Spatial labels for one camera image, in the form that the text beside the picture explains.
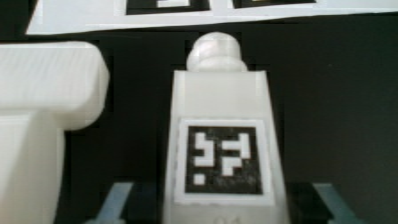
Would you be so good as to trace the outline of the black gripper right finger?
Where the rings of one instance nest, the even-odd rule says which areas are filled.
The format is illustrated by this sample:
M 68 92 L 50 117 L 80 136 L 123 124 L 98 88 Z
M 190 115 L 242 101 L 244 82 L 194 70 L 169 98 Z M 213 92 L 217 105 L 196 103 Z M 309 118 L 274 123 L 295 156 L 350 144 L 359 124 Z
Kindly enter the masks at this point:
M 286 184 L 292 224 L 363 224 L 331 183 Z

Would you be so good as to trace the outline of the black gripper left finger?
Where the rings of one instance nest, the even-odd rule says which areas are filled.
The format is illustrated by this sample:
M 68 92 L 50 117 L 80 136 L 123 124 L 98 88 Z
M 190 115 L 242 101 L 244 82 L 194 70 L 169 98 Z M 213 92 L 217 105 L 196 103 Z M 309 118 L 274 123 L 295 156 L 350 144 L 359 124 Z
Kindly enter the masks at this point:
M 96 217 L 84 224 L 157 224 L 157 184 L 116 182 Z

